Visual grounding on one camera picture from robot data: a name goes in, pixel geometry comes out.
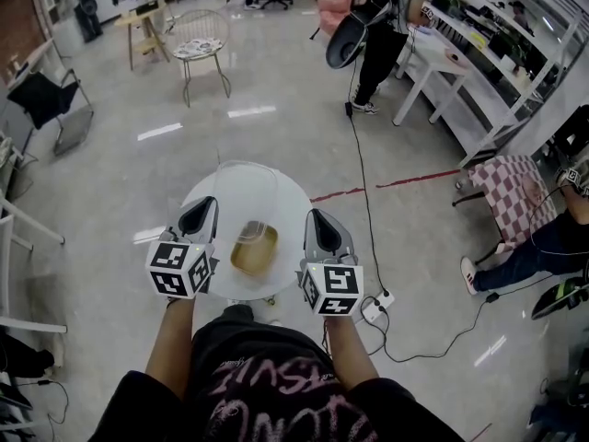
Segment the person's black printed t-shirt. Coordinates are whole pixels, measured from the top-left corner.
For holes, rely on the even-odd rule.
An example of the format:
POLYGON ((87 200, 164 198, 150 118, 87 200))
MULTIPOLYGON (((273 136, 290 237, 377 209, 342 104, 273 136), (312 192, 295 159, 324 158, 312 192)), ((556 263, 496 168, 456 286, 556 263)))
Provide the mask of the person's black printed t-shirt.
POLYGON ((119 383, 88 442, 464 442, 396 381, 346 390, 330 348, 235 303, 192 327, 184 399, 143 371, 119 383))

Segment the wooden stool table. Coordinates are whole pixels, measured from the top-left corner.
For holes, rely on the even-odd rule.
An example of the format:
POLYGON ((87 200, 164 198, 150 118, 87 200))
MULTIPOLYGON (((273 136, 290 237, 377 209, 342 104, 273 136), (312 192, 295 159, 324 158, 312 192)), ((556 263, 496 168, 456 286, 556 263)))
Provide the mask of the wooden stool table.
POLYGON ((167 4, 160 0, 143 4, 141 8, 137 7, 133 11, 121 14, 114 22, 117 28, 125 28, 128 61, 130 69, 133 70, 133 56, 136 52, 145 54, 160 51, 164 59, 169 63, 169 55, 163 37, 156 30, 153 18, 162 16, 167 4), (140 26, 146 29, 147 36, 141 41, 133 42, 133 28, 140 26))

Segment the white shelf rack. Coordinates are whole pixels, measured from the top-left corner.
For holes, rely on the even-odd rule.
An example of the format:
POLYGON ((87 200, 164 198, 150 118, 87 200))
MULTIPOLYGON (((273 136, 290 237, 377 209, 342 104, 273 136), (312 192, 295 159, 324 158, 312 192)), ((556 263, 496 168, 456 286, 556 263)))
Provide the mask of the white shelf rack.
MULTIPOLYGON (((589 4, 517 0, 529 34, 514 21, 515 0, 433 0, 434 27, 412 45, 455 52, 470 76, 439 119, 465 155, 461 165, 498 152, 531 153, 583 103, 589 85, 589 4)), ((436 107, 449 74, 433 74, 423 90, 436 107)))

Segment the clear plastic lid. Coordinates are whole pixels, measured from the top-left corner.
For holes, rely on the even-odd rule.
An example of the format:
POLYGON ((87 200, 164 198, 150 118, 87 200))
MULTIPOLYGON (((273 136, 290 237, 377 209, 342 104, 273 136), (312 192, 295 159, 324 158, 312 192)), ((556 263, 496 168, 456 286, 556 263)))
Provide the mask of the clear plastic lid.
POLYGON ((245 244, 259 240, 273 215, 277 192, 273 169, 247 161, 222 163, 214 175, 216 238, 245 244))

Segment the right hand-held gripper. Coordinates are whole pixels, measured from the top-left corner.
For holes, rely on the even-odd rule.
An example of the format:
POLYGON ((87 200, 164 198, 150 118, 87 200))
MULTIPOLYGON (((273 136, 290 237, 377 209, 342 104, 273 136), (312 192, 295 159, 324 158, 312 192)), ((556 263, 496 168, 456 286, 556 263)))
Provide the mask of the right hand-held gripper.
POLYGON ((364 268, 358 264, 352 235, 333 215, 311 209, 306 216, 305 258, 299 287, 318 316, 351 316, 364 297, 364 268), (311 262, 318 247, 338 259, 311 262))

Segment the pink checked cloth stool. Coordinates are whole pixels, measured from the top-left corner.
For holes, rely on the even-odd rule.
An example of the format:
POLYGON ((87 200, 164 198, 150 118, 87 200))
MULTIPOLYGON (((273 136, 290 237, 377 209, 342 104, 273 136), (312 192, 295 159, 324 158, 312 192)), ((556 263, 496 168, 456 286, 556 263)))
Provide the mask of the pink checked cloth stool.
POLYGON ((499 230, 493 255, 516 249, 558 213, 537 164, 529 156, 497 156, 468 170, 475 191, 453 202, 483 198, 499 230))

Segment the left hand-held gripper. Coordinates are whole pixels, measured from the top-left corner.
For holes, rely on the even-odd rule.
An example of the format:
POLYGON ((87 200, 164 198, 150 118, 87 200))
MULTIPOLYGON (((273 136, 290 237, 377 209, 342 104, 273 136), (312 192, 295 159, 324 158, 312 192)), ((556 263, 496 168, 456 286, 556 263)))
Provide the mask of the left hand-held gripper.
POLYGON ((146 272, 153 288, 168 298, 195 298, 209 292, 217 260, 213 258, 219 207, 213 196, 204 196, 179 212, 178 236, 164 230, 146 256, 146 272))

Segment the small white table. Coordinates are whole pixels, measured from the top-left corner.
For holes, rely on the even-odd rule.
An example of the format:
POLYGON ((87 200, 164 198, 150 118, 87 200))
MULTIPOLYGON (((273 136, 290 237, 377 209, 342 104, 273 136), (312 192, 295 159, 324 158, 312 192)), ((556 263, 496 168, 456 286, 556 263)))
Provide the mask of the small white table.
POLYGON ((439 74, 440 77, 442 77, 442 74, 449 74, 455 77, 455 81, 450 88, 444 88, 441 92, 440 101, 428 119, 429 123, 435 123, 456 97, 459 89, 462 88, 470 76, 471 70, 468 64, 463 64, 460 60, 454 61, 447 56, 446 52, 447 49, 441 49, 440 47, 429 48, 418 43, 411 45, 409 42, 405 44, 405 49, 400 56, 399 65, 395 72, 395 78, 397 80, 402 79, 410 68, 416 71, 417 78, 413 81, 409 94, 392 119, 394 125, 401 125, 416 98, 423 92, 430 76, 433 74, 439 74))

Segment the white power strip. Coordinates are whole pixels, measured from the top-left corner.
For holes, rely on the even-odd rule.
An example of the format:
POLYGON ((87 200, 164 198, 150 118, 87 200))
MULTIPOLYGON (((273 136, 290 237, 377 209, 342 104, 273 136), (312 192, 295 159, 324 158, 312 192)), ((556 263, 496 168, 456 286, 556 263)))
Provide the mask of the white power strip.
POLYGON ((373 324, 394 303, 395 297, 388 290, 376 297, 366 297, 361 305, 361 315, 365 321, 373 324))

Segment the tan rectangular food container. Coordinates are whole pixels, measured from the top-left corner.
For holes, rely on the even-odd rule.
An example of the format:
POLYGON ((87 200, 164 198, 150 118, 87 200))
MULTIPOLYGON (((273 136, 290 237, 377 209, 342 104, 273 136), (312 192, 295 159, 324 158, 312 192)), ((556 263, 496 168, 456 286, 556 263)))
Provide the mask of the tan rectangular food container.
POLYGON ((250 276, 262 276, 271 267, 278 244, 277 230, 259 221, 248 221, 232 249, 231 264, 250 276))

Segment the black and green backpack rig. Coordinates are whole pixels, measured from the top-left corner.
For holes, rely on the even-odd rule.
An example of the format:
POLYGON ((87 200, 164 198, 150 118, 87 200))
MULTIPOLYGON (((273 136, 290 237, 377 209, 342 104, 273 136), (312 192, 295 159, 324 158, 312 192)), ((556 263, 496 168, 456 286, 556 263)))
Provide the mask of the black and green backpack rig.
POLYGON ((582 277, 566 279, 558 285, 552 286, 535 304, 531 320, 539 320, 561 309, 574 309, 582 302, 589 300, 589 283, 582 277))

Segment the black folding chair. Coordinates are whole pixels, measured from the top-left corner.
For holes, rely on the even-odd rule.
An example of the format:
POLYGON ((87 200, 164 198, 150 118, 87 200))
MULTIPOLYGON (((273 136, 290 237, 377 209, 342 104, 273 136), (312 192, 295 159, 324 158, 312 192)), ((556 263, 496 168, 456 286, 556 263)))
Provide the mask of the black folding chair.
POLYGON ((23 109, 36 130, 52 121, 58 123, 59 131, 53 146, 56 157, 87 139, 95 111, 73 68, 65 71, 60 83, 53 82, 41 72, 29 73, 7 98, 23 109), (82 95, 87 107, 74 114, 74 122, 64 125, 62 117, 71 111, 77 93, 82 95))

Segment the round white side table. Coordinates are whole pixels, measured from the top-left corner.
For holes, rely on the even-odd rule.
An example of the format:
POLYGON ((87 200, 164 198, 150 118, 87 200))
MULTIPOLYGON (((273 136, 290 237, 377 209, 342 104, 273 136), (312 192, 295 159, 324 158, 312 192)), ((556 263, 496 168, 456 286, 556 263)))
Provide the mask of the round white side table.
MULTIPOLYGON (((262 276, 240 272, 230 261, 235 242, 229 243, 215 237, 214 258, 218 264, 209 288, 214 295, 252 301, 277 295, 296 282, 299 262, 304 257, 306 216, 311 210, 311 202, 298 183, 279 170, 273 170, 278 181, 278 192, 269 226, 277 230, 279 237, 271 267, 262 276)), ((184 206, 204 196, 213 196, 215 172, 195 184, 183 201, 184 206)))

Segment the person's left forearm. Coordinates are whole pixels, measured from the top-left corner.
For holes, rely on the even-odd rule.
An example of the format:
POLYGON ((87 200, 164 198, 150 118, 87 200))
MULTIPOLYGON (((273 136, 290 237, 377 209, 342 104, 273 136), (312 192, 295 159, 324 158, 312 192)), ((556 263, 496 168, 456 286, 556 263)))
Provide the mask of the person's left forearm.
POLYGON ((195 300, 179 299, 165 311, 145 374, 183 400, 191 373, 192 321, 195 300))

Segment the black and white backpack rig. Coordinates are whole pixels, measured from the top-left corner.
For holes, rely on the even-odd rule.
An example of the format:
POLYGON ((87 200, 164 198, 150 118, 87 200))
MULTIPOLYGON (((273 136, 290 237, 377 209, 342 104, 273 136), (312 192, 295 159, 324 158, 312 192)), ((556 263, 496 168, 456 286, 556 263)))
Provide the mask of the black and white backpack rig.
POLYGON ((349 13, 329 40, 328 66, 341 69, 351 64, 367 42, 369 29, 386 20, 391 11, 392 0, 351 0, 349 13))

